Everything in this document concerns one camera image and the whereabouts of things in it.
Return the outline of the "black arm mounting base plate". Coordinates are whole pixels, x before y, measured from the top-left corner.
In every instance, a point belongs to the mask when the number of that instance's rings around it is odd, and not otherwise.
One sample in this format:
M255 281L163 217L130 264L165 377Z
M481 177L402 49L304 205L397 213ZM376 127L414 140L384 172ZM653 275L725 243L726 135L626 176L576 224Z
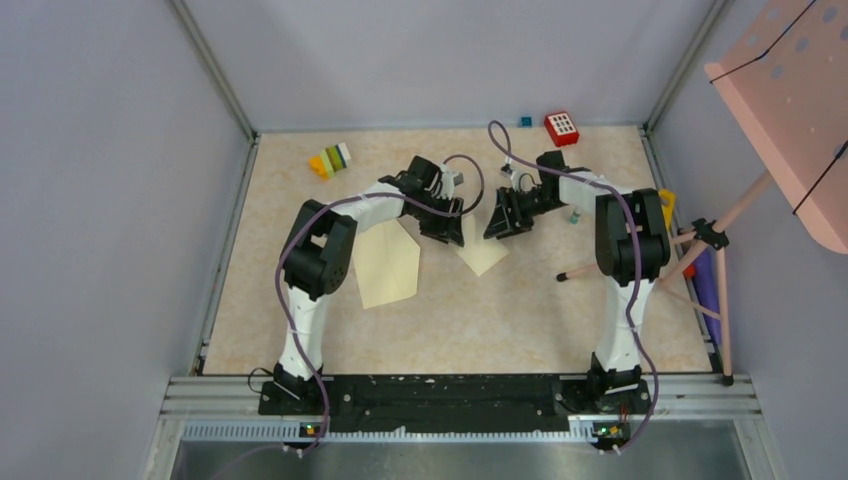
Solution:
M566 432L576 416L622 420L647 412L651 397L603 406L578 396L587 379L559 374L336 375L321 385L316 403L296 401L263 384L258 412L329 416L332 433L377 433L404 428L423 434Z

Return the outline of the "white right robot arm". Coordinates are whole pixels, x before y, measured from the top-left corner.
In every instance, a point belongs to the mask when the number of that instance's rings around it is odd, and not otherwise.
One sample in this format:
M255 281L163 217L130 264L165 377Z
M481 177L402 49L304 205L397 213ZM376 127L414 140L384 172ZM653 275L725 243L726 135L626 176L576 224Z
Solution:
M605 327L592 354L579 398L600 412L612 412L640 393L644 312L661 270L671 256L662 205L653 188L617 187L584 167L565 164L559 151L536 160L539 184L524 190L510 164L512 184L497 189L486 239L532 230L537 216L571 205L595 219L595 263L606 279Z

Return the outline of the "cream yellow envelope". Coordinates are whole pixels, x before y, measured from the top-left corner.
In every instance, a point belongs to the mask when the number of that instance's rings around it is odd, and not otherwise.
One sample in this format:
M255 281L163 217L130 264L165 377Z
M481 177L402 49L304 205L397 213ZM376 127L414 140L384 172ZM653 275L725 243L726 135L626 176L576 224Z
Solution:
M397 221L357 235L353 266L364 309L411 298L418 291L420 246Z

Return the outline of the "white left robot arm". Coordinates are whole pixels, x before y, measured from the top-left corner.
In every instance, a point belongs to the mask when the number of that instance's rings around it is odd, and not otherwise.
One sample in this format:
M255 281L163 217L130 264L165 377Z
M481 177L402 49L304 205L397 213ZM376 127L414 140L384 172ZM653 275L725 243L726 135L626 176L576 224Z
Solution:
M328 302L346 279L356 237L410 216L422 235L462 246L466 211L455 193L462 182L462 173L447 164L416 156L406 169L381 177L357 196L328 204L308 200L301 206L275 272L288 328L272 384L292 410L308 413L319 404Z

